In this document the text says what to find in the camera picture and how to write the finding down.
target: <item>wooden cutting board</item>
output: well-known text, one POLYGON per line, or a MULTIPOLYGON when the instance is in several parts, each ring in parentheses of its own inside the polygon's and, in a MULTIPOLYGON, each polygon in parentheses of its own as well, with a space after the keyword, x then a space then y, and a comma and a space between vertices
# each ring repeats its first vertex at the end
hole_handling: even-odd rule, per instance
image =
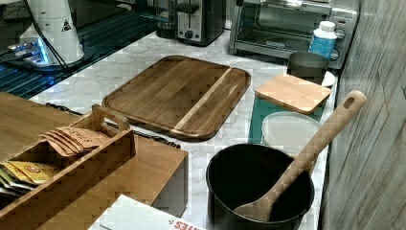
POLYGON ((37 141, 38 135, 72 124, 78 116, 0 93, 0 161, 37 141))
POLYGON ((131 124, 188 141, 213 137, 250 84, 243 70, 169 56, 103 99, 131 124))
POLYGON ((329 88, 287 74, 278 75, 256 89, 256 97, 305 115, 313 113, 330 94, 329 88))
MULTIPOLYGON (((79 118, 0 93, 0 161, 31 146, 38 134, 69 126, 79 118)), ((39 229, 88 229, 120 194, 180 217, 188 203, 188 153, 137 135, 134 138, 136 156, 39 229)))

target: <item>box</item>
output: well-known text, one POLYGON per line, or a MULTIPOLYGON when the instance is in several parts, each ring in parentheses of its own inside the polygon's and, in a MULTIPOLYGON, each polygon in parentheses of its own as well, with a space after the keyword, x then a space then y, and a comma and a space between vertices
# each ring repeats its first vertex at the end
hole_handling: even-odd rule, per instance
POLYGON ((0 229, 36 229, 135 155, 128 120, 108 108, 92 112, 71 127, 100 131, 111 139, 82 157, 62 158, 47 142, 36 142, 10 160, 51 163, 63 170, 0 211, 0 229), (109 119, 119 126, 108 126, 109 119))
POLYGON ((120 195, 89 230, 203 230, 181 218, 120 195))

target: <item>white bottle cap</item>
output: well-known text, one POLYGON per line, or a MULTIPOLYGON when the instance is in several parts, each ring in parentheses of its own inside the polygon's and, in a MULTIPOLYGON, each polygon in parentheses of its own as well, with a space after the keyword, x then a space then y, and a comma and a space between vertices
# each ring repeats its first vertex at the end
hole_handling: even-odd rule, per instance
POLYGON ((325 32, 334 32, 335 24, 330 21, 322 21, 319 28, 325 32))

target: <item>wooden spoon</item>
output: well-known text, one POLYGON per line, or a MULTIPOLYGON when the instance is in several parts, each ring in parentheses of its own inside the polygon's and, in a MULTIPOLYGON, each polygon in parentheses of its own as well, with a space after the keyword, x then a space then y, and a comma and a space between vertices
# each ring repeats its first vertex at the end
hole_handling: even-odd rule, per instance
POLYGON ((366 102, 367 98, 363 93, 356 90, 349 92, 347 97, 337 106, 304 149, 287 167, 272 189, 256 201, 236 207, 234 211, 249 219, 268 221, 272 207, 279 196, 317 159, 319 153, 347 125, 366 102))

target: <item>wall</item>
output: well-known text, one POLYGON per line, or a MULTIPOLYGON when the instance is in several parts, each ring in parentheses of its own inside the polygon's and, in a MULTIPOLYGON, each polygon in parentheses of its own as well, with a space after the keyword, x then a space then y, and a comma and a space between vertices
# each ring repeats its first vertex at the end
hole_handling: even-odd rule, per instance
POLYGON ((338 101, 358 89, 369 102, 336 138, 324 229, 406 226, 406 3, 364 0, 338 101))

